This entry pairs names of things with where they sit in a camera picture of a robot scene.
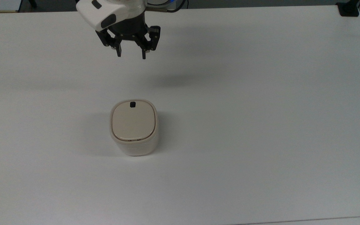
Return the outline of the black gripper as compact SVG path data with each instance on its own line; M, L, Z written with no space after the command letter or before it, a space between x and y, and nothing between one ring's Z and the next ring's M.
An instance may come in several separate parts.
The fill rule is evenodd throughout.
M160 26L148 27L145 23L145 13L137 17L125 19L121 22L113 24L107 29L95 31L102 44L105 47L111 47L116 50L118 57L122 55L121 42L123 40L133 40L136 37L136 43L142 50L142 58L146 59L146 53L156 50L161 33Z

